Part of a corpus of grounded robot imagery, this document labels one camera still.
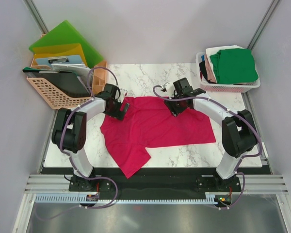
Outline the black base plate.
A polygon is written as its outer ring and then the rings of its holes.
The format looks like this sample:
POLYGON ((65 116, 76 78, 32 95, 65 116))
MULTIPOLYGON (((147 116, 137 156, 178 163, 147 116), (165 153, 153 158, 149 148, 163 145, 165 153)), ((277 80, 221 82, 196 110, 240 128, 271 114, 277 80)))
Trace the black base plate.
POLYGON ((203 199, 206 193, 241 191, 240 180, 233 176, 222 180, 214 168, 142 168, 127 178, 119 168, 95 168, 86 180, 73 175, 69 190, 94 192, 102 200, 191 200, 203 199))

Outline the right aluminium corner post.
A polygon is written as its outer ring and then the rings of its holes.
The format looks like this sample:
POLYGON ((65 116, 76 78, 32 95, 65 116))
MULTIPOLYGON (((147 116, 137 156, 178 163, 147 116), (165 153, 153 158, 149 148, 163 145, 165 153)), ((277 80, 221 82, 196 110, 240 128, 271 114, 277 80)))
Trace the right aluminium corner post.
POLYGON ((254 49, 254 47, 256 46, 258 40, 260 39, 262 33, 264 32, 265 28, 267 27, 268 23, 270 22, 272 16, 276 12, 276 10, 281 2, 282 2, 282 0, 272 0, 271 1, 271 3, 269 5, 269 7, 267 8, 261 22, 259 23, 255 33, 252 36, 252 38, 247 46, 247 49, 249 49, 249 50, 254 49))

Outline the peach perforated file organizer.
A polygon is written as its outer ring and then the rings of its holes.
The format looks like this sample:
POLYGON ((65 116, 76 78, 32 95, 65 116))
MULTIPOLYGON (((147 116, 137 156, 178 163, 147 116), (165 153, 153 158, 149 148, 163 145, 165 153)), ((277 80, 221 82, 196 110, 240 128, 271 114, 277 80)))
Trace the peach perforated file organizer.
MULTIPOLYGON (((104 59, 102 62, 98 63, 97 65, 93 67, 98 67, 98 66, 106 67, 107 61, 104 59)), ((30 68, 53 70, 52 67, 38 65, 35 62, 35 58, 33 58, 30 68)), ((27 76, 27 81, 33 86, 33 88, 38 92, 38 94, 47 102, 47 104, 52 109, 60 109, 62 107, 72 108, 90 99, 90 97, 72 98, 68 96, 67 94, 65 94, 64 92, 62 92, 60 89, 55 87, 53 84, 51 84, 49 81, 47 81, 44 78, 30 78, 28 75, 26 76, 27 76)), ((105 71, 96 71, 94 72, 94 74, 88 74, 87 84, 84 84, 84 85, 87 88, 87 90, 88 90, 88 87, 91 87, 93 88, 93 91, 97 93, 104 88, 107 82, 107 79, 108 79, 108 75, 105 71)))

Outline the aluminium corner post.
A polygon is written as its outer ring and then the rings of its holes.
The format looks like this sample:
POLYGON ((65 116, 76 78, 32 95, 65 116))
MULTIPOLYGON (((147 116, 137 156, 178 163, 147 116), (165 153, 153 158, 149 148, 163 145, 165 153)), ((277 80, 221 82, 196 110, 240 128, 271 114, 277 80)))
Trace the aluminium corner post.
POLYGON ((38 8, 36 7, 33 0, 24 0, 24 3, 26 4, 29 12, 31 13, 33 19, 37 23, 39 29, 43 34, 47 34, 49 32, 41 14, 38 11, 38 8))
POLYGON ((271 1, 271 3, 269 5, 269 7, 267 8, 261 22, 259 23, 255 33, 252 36, 252 38, 247 46, 247 49, 249 49, 249 50, 254 49, 254 47, 256 46, 258 40, 260 39, 262 33, 264 32, 265 28, 267 27, 268 23, 270 22, 272 16, 276 12, 276 10, 281 2, 282 2, 282 0, 272 0, 271 1))

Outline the white t shirt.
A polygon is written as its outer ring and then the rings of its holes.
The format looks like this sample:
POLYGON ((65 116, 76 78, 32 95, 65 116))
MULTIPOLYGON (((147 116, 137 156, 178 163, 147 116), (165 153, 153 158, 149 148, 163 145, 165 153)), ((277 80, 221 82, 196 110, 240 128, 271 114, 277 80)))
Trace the white t shirt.
POLYGON ((214 74, 214 70, 213 70, 213 63, 210 59, 211 55, 215 55, 218 51, 220 50, 228 50, 228 49, 243 49, 243 47, 237 46, 237 45, 230 45, 230 46, 220 46, 220 47, 213 47, 213 48, 207 48, 206 49, 206 56, 211 68, 211 71, 214 74))

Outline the green plastic folder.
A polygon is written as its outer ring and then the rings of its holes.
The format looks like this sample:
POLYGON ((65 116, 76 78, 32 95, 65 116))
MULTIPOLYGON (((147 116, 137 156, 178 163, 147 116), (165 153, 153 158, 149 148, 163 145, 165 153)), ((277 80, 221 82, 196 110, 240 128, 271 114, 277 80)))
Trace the green plastic folder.
POLYGON ((34 49, 38 47, 75 43, 79 43, 81 45, 89 67, 93 67, 104 60, 102 55, 92 46, 92 44, 88 42, 85 37, 81 35, 67 20, 64 20, 49 33, 45 34, 39 40, 31 44, 29 46, 29 50, 37 54, 34 49))

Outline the left aluminium corner post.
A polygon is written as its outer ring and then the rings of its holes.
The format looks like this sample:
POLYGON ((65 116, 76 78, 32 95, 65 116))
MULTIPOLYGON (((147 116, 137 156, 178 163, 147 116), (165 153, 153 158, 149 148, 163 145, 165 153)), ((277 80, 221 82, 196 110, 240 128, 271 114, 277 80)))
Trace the left aluminium corner post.
POLYGON ((33 19, 37 23, 39 29, 43 34, 47 34, 49 32, 41 14, 38 11, 38 8, 36 7, 33 0, 24 0, 24 3, 26 4, 29 12, 31 13, 33 19))

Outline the black folder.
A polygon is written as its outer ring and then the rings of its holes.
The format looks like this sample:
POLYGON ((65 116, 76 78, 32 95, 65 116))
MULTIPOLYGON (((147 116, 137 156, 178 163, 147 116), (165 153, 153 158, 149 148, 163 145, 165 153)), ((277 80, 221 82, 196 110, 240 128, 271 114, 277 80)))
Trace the black folder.
POLYGON ((30 78, 44 78, 72 98, 90 97, 90 93, 80 77, 69 71, 34 69, 25 67, 23 73, 30 78))

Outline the aluminium frame rail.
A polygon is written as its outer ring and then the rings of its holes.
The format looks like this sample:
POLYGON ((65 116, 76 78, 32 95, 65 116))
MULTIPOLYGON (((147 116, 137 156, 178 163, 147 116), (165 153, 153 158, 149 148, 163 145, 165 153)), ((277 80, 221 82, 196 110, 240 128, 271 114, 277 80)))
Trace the aluminium frame rail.
MULTIPOLYGON (((239 185, 245 194, 287 194, 288 189, 281 175, 238 175, 239 185)), ((63 175, 30 175, 25 193, 68 193, 69 184, 63 175)))

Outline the pink red t shirt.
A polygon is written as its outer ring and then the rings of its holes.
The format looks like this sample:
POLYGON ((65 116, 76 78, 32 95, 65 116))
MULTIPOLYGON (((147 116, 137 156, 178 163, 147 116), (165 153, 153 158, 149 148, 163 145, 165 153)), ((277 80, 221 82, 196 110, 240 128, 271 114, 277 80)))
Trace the pink red t shirt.
POLYGON ((127 97, 124 120, 105 116, 100 127, 108 153, 130 178, 151 158, 148 148, 216 141, 210 118, 194 109, 173 116, 158 97, 127 97))

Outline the green t shirt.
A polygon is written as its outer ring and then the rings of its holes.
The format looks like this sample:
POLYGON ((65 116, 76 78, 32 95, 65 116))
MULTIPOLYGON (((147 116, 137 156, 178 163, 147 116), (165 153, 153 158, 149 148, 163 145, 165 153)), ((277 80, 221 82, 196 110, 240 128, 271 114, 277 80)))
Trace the green t shirt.
POLYGON ((253 83, 259 77, 251 50, 219 50, 210 60, 218 84, 253 83))

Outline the white paper documents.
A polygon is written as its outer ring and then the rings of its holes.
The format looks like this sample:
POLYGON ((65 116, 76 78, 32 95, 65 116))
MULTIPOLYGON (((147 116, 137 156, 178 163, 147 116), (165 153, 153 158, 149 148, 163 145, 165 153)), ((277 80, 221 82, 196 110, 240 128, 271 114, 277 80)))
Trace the white paper documents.
POLYGON ((82 80, 84 84, 87 84, 88 81, 88 73, 90 68, 85 64, 59 64, 53 63, 51 64, 53 70, 58 71, 67 71, 76 73, 82 80))

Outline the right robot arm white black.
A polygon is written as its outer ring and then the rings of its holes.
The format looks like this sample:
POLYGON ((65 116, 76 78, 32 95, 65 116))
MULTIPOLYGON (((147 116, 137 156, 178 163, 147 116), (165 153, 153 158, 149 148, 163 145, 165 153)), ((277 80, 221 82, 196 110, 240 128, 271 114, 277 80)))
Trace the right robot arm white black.
POLYGON ((241 160, 260 143, 251 113, 244 109, 234 112, 213 100, 206 91, 193 87, 186 78, 161 87, 167 93, 164 104, 173 116, 178 116, 190 108, 214 120, 222 132, 222 145, 225 150, 221 162, 216 168, 213 187, 224 191, 236 176, 241 160))

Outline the beige t shirt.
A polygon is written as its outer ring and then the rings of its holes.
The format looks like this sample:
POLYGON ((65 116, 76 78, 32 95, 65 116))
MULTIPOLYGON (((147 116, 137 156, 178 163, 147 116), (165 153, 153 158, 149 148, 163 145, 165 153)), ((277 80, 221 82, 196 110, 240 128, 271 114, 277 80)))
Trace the beige t shirt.
POLYGON ((206 56, 206 54, 204 55, 204 61, 205 61, 205 69, 206 69, 206 73, 207 73, 207 82, 209 83, 217 83, 216 77, 210 67, 208 58, 206 56))

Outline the white plastic laundry basket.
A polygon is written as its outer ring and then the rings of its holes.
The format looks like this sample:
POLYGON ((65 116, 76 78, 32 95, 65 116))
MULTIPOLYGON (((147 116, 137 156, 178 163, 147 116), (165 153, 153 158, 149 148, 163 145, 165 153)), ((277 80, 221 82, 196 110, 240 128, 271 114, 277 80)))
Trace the white plastic laundry basket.
POLYGON ((208 83, 204 77, 202 76, 199 63, 201 61, 201 55, 205 52, 198 52, 196 54, 196 67, 198 78, 197 81, 199 83, 199 87, 205 91, 210 92, 234 92, 234 93, 245 93, 252 88, 260 87, 260 78, 258 77, 256 81, 251 83, 242 83, 242 84, 217 84, 217 83, 208 83))

